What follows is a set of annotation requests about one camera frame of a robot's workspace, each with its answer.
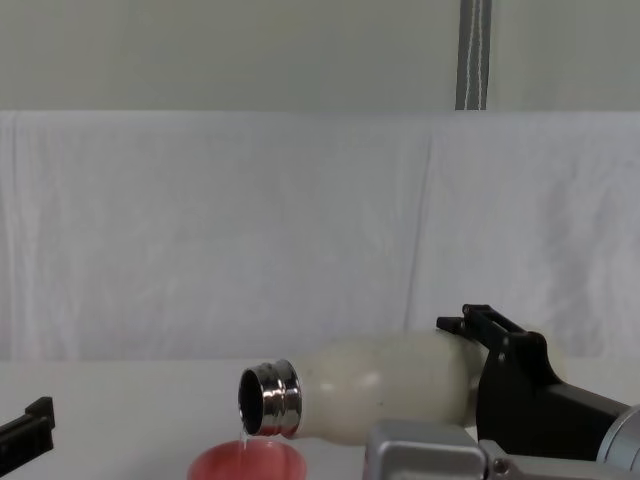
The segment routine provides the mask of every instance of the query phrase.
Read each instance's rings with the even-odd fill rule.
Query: black clamp
[[[42,397],[0,427],[0,477],[53,449],[53,400]]]
[[[511,455],[595,461],[605,434],[629,407],[560,380],[543,335],[488,305],[465,305],[462,312],[462,318],[438,318],[437,326],[489,349],[478,386],[478,438]]]

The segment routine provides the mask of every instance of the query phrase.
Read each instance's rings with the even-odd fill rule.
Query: red cup
[[[189,480],[304,480],[307,466],[296,450],[266,440],[228,442],[200,455]]]

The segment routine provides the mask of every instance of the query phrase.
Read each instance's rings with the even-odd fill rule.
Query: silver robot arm
[[[458,426],[384,421],[369,436],[363,480],[640,480],[636,463],[509,455]]]

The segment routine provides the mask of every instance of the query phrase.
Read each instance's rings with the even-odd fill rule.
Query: table surface
[[[0,363],[0,422],[54,400],[55,449],[7,480],[176,480],[204,450],[238,439],[237,384],[256,360]],[[570,383],[640,403],[637,360],[570,359]],[[359,479],[363,449],[303,439],[308,480]]]

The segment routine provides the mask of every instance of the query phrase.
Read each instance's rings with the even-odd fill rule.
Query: bottle
[[[382,419],[470,426],[487,354],[480,344],[440,330],[338,341],[245,370],[238,392],[242,422],[249,435],[343,445],[364,445]],[[549,358],[554,368],[560,364],[551,345]]]

